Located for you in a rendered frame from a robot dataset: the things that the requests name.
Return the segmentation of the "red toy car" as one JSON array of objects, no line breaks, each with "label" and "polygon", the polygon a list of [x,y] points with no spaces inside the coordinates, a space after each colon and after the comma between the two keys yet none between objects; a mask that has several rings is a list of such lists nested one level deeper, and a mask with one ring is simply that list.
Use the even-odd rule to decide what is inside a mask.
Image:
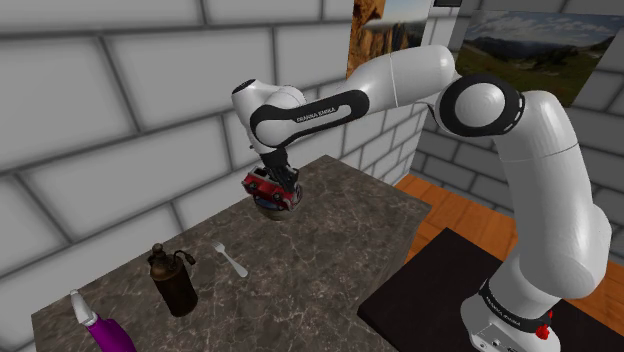
[{"label": "red toy car", "polygon": [[286,191],[264,167],[255,166],[241,184],[258,206],[271,211],[294,211],[302,200],[298,181],[294,182],[292,192]]}]

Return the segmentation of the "dark grey bowl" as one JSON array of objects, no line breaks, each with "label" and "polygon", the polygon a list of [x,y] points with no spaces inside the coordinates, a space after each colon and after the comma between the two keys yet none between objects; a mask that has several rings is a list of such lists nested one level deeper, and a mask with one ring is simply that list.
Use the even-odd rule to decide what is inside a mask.
[{"label": "dark grey bowl", "polygon": [[254,201],[257,210],[273,221],[285,221],[292,218],[295,213],[299,210],[298,207],[295,207],[292,210],[287,208],[281,209],[278,205],[273,204],[271,202],[265,202],[262,199]]}]

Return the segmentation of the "silver fork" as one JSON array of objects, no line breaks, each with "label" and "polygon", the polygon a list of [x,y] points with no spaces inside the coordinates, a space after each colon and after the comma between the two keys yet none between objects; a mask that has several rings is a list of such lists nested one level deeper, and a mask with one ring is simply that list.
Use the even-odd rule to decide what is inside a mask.
[{"label": "silver fork", "polygon": [[226,252],[226,247],[223,243],[213,240],[211,242],[212,246],[214,247],[215,251],[222,254],[225,259],[230,263],[230,265],[233,267],[233,269],[236,271],[236,273],[242,277],[242,278],[246,278],[248,276],[248,271],[241,265],[239,264],[237,261],[235,261],[227,252]]}]

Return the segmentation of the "dark brown oil can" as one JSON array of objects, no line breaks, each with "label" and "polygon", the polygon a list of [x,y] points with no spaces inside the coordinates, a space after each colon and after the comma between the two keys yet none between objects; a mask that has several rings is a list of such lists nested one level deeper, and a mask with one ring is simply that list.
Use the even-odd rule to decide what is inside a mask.
[{"label": "dark brown oil can", "polygon": [[193,266],[196,260],[192,255],[176,250],[167,254],[161,243],[152,246],[147,259],[150,277],[174,317],[183,317],[194,310],[198,296],[191,282],[185,262]]}]

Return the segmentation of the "purple spray bottle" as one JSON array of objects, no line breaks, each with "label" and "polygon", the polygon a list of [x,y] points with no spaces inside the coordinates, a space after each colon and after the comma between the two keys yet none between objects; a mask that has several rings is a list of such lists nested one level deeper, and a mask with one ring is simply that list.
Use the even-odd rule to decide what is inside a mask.
[{"label": "purple spray bottle", "polygon": [[102,352],[137,352],[126,331],[114,319],[101,318],[78,290],[70,291],[70,300],[78,323],[87,328]]}]

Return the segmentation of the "rocky cliff wall picture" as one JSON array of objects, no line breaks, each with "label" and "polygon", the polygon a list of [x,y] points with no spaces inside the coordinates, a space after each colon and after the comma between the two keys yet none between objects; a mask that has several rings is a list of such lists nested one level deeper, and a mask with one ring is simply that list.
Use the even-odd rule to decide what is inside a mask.
[{"label": "rocky cliff wall picture", "polygon": [[378,56],[422,45],[433,0],[354,0],[346,77]]}]

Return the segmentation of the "green hills wall picture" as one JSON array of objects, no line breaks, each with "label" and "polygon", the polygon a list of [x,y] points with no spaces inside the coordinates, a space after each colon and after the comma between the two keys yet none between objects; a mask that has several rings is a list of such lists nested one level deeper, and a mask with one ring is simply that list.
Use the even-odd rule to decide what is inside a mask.
[{"label": "green hills wall picture", "polygon": [[568,107],[623,27],[624,16],[478,10],[456,69],[496,75],[521,92],[548,91]]}]

